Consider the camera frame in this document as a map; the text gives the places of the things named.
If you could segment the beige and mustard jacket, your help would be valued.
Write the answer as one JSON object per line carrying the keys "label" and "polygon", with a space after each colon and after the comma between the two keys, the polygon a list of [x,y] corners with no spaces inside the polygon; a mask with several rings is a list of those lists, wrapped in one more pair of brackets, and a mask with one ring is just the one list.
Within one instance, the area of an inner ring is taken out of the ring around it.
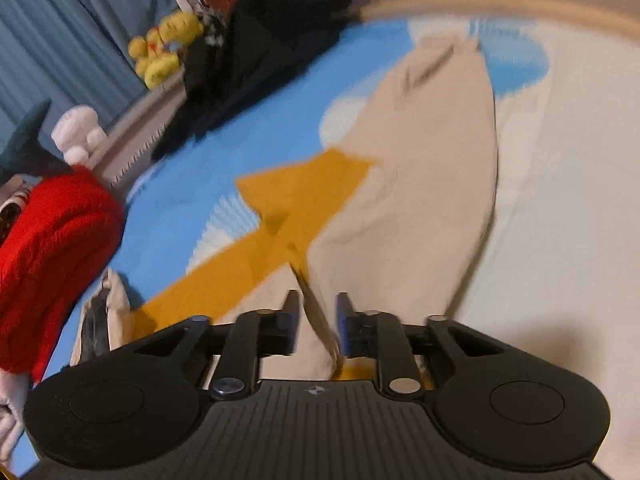
{"label": "beige and mustard jacket", "polygon": [[392,68],[334,148],[239,180],[258,228],[140,309],[114,271],[84,304],[80,364],[191,315],[231,322],[305,307],[292,356],[269,378],[329,379],[342,366],[335,298],[420,322],[444,312],[482,244],[498,174],[494,94],[472,38],[428,37]]}

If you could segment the black clothes pile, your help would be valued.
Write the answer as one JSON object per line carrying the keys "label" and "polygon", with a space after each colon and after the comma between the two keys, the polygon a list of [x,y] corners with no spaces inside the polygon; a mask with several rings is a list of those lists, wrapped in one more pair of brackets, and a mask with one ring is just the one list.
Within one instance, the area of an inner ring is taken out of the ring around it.
{"label": "black clothes pile", "polygon": [[219,49],[186,58],[186,99],[155,145],[154,162],[201,138],[303,73],[354,18],[352,0],[236,0]]}

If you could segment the blue white patterned bedsheet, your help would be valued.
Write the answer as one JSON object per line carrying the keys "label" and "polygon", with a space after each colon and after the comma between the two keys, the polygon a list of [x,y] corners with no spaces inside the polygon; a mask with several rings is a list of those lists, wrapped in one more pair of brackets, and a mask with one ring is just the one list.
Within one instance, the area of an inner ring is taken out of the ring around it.
{"label": "blue white patterned bedsheet", "polygon": [[499,173],[457,319],[583,374],[610,402],[598,456],[639,474],[639,49],[541,21],[412,18],[349,29],[292,84],[147,174],[111,266],[142,302],[257,228],[237,178],[340,142],[425,37],[480,44]]}

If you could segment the red folded blanket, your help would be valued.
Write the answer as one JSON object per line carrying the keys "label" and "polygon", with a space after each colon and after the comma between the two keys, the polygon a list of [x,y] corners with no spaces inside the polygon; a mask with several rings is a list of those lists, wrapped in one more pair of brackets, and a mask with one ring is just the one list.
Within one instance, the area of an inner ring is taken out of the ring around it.
{"label": "red folded blanket", "polygon": [[122,239],[125,214],[83,166],[32,190],[1,245],[1,368],[40,382],[78,298]]}

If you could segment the white folded quilt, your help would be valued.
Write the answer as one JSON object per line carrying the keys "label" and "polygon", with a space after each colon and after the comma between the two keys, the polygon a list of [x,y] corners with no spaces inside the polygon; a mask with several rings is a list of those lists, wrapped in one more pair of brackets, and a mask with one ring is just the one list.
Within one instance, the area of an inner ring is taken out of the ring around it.
{"label": "white folded quilt", "polygon": [[24,431],[23,412],[30,390],[30,379],[26,374],[1,371],[0,380],[0,444],[1,463],[9,466],[18,439]]}

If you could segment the white plush toy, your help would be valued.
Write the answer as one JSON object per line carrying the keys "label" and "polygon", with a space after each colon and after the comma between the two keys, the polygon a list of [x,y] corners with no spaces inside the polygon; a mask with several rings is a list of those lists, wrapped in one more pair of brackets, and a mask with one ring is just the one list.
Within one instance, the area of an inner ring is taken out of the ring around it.
{"label": "white plush toy", "polygon": [[55,124],[51,139],[70,165],[83,165],[106,141],[98,113],[88,105],[77,105],[65,112]]}

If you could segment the blue shark plush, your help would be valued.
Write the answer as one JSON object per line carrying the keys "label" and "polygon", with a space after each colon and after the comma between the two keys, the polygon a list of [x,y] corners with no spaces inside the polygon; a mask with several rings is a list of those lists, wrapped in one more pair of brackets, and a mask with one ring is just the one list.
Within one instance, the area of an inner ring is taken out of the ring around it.
{"label": "blue shark plush", "polygon": [[50,106],[50,99],[36,104],[11,134],[1,153],[1,185],[15,176],[50,178],[72,172],[65,160],[54,156],[39,142],[40,129]]}

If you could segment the yellow plush toy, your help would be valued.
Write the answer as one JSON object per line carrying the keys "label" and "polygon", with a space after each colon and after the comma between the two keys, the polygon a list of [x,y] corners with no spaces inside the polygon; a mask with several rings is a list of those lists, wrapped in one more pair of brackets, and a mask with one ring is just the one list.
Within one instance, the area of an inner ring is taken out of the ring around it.
{"label": "yellow plush toy", "polygon": [[186,50],[203,32],[203,24],[195,13],[176,11],[164,16],[145,37],[132,38],[128,54],[145,87],[154,89],[177,73]]}

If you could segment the blue curtain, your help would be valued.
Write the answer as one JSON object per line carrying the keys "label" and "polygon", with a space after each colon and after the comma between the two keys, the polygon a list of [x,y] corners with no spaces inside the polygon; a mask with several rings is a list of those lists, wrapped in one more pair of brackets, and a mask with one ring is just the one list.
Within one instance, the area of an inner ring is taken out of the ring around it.
{"label": "blue curtain", "polygon": [[42,145],[58,118],[88,105],[108,128],[146,91],[128,54],[131,38],[175,10],[175,0],[0,0],[1,139],[43,100],[52,105]]}

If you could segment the wooden bed frame rail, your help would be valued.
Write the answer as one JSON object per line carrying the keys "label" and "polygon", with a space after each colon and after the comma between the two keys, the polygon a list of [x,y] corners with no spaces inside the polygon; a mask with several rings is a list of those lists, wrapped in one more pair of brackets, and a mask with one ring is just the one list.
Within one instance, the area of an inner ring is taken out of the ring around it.
{"label": "wooden bed frame rail", "polygon": [[380,0],[360,9],[365,21],[427,13],[543,18],[597,29],[639,42],[639,20],[605,8],[563,0]]}

